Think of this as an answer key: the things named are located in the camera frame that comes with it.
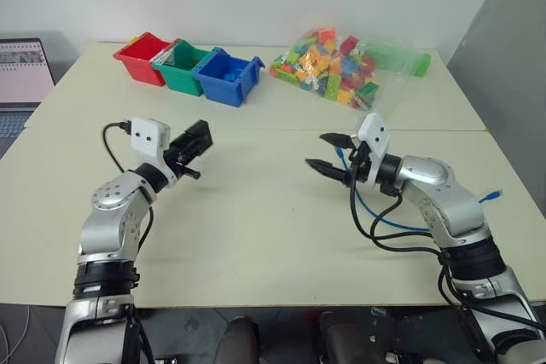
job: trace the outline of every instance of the laptop screen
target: laptop screen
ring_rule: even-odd
[[[0,107],[30,107],[54,87],[38,38],[0,39]]]

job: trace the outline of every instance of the blue bin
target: blue bin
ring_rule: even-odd
[[[193,76],[209,100],[239,107],[259,81],[259,69],[265,67],[259,57],[242,60],[231,57],[224,49],[214,48],[209,57],[197,65]]]

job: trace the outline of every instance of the robotic arm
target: robotic arm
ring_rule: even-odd
[[[315,170],[348,187],[356,181],[378,184],[382,193],[402,194],[420,211],[440,248],[442,275],[461,303],[461,322],[478,358],[502,364],[546,362],[544,326],[502,260],[480,203],[446,163],[386,153],[390,135],[376,113],[366,117],[354,136],[321,138],[351,148],[351,168],[344,171],[308,159]]]
[[[134,262],[140,225],[162,188],[173,187],[183,175],[200,177],[186,165],[212,145],[212,138],[203,120],[171,143],[166,124],[134,118],[119,125],[131,134],[142,163],[93,194],[92,211],[82,227],[74,298],[67,305],[55,363],[134,364],[141,350],[149,364],[154,362],[131,295],[139,281]]]

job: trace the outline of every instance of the green bin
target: green bin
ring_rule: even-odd
[[[203,94],[199,81],[192,77],[199,69],[197,64],[208,60],[209,51],[196,49],[185,40],[159,55],[152,67],[161,72],[167,87],[191,95]]]

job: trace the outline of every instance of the laptop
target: laptop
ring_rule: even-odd
[[[0,39],[0,158],[54,86],[39,38]]]

